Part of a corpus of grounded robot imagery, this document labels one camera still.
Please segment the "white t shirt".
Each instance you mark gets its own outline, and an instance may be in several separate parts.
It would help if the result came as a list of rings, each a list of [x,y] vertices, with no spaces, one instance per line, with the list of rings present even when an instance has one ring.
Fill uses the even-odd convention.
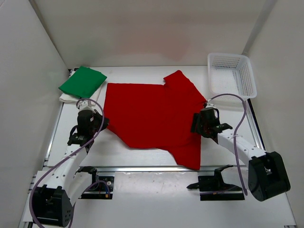
[[[98,100],[100,92],[101,92],[101,88],[102,86],[99,86],[98,89],[92,94],[92,96],[90,97],[90,99],[93,99],[95,101]],[[72,95],[68,95],[63,93],[60,97],[59,97],[59,101],[63,102],[63,103],[68,103],[68,104],[75,104],[80,98],[77,98],[75,96]]]

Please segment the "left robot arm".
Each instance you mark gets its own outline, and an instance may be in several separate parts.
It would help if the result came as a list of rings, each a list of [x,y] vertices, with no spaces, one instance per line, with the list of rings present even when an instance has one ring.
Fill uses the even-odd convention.
[[[80,164],[88,155],[95,137],[107,128],[109,119],[97,110],[78,112],[77,125],[70,132],[61,161],[34,185],[29,199],[33,222],[40,228],[71,226],[76,200],[87,190],[98,188],[96,169]]]

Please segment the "green t shirt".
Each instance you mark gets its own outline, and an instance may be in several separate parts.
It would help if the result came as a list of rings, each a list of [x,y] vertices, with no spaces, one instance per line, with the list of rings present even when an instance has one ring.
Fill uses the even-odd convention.
[[[90,98],[106,79],[101,72],[81,66],[59,90],[76,98]]]

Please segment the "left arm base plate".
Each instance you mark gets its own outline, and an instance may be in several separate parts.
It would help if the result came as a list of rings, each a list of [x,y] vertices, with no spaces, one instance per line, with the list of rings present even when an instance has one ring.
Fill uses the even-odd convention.
[[[80,199],[84,200],[112,200],[114,193],[114,180],[113,172],[97,172],[96,177],[92,181],[94,186],[85,191]]]

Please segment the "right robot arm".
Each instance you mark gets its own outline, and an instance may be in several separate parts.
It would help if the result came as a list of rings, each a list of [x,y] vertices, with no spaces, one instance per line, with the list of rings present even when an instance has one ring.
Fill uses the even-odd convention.
[[[244,200],[236,196],[250,191],[258,201],[288,192],[290,181],[282,156],[277,152],[267,152],[249,143],[227,123],[220,123],[219,111],[207,107],[193,115],[191,132],[203,138],[212,139],[216,144],[234,154],[239,164],[226,165],[214,170],[212,176],[199,176],[197,183],[187,186],[189,190],[199,189],[201,200]]]

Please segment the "red t shirt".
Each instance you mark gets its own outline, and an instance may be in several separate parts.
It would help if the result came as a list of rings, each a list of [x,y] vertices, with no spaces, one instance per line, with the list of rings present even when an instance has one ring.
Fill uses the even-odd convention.
[[[191,126],[207,100],[180,70],[163,80],[163,85],[108,83],[108,129],[130,148],[165,150],[178,165],[199,170],[201,136]]]

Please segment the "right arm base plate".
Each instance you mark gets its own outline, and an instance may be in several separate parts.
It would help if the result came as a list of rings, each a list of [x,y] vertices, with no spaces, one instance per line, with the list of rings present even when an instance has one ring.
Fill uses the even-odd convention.
[[[187,186],[199,190],[201,201],[238,201],[245,196],[238,178],[237,166],[226,165],[214,170],[213,175],[199,176],[198,182]]]

